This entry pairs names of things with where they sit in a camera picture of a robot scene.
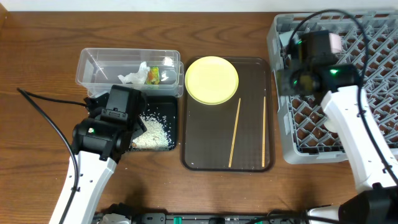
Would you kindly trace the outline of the yellow plate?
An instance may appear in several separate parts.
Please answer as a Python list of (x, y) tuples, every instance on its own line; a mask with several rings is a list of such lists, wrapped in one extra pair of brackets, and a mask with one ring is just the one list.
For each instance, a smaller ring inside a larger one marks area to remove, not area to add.
[(185, 87), (189, 95), (205, 105), (228, 101), (239, 86), (238, 72), (221, 57), (206, 56), (195, 60), (187, 69)]

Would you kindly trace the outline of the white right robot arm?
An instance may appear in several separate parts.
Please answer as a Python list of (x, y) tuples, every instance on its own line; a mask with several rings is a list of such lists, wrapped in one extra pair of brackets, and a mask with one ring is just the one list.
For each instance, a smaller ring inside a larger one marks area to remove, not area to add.
[(277, 72), (279, 95), (313, 95), (331, 130), (338, 134), (351, 166), (357, 195), (340, 206), (310, 209), (310, 223), (397, 223), (397, 160), (378, 128), (362, 89), (363, 78), (350, 64), (339, 64), (341, 39), (327, 30), (286, 46), (289, 67)]

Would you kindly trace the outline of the yellow green wrapper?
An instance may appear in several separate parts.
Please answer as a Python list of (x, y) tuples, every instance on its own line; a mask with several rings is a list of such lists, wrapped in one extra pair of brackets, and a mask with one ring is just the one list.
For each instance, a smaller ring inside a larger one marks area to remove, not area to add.
[(160, 82), (159, 77), (159, 68), (158, 67), (151, 67), (146, 79), (147, 85), (158, 85)]

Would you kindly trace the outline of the white bowl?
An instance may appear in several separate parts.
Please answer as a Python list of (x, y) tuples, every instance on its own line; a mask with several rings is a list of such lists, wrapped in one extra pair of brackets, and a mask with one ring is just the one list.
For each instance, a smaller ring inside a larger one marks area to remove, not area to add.
[(339, 35), (329, 33), (329, 40), (331, 52), (333, 54), (341, 53), (343, 51), (343, 44)]

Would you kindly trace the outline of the light blue bowl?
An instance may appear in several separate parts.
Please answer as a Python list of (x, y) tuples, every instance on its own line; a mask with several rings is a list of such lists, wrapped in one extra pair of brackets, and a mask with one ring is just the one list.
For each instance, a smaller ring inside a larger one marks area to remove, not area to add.
[[(288, 46), (292, 34), (293, 31), (288, 31), (279, 34), (280, 45), (283, 49), (286, 48), (286, 46)], [(300, 40), (300, 37), (297, 35), (297, 33), (294, 34), (292, 40), (294, 43), (297, 43)]]

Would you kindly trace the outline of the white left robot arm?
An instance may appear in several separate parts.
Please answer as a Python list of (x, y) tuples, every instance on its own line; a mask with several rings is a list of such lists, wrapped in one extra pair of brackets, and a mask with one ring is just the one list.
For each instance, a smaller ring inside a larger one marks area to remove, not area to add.
[(84, 99), (89, 115), (72, 132), (67, 177), (51, 223), (90, 223), (101, 194), (132, 140), (146, 132), (142, 91), (113, 85)]

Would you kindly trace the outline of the white tissue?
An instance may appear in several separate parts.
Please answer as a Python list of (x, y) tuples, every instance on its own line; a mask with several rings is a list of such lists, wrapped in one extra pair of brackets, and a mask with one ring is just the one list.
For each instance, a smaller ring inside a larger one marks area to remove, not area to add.
[(139, 70), (136, 73), (129, 73), (125, 76), (118, 75), (118, 78), (124, 85), (128, 83), (143, 85), (147, 80), (149, 72), (150, 67), (147, 66), (147, 62), (142, 62), (139, 66)]

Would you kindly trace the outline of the rice pile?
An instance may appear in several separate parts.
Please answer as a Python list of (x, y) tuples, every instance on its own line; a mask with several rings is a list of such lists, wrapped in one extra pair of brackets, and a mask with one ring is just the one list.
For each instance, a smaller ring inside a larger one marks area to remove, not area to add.
[(164, 125), (153, 116), (141, 116), (146, 132), (132, 140), (131, 146), (135, 151), (168, 151), (172, 147), (172, 140)]

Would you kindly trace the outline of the white green cup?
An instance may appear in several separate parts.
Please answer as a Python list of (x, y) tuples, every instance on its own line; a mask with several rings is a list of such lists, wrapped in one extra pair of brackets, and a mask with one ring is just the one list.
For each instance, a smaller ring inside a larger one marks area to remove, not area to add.
[(323, 123), (324, 127), (329, 130), (329, 132), (332, 133), (337, 133), (336, 128), (334, 127), (332, 121), (330, 119), (327, 119), (324, 123)]

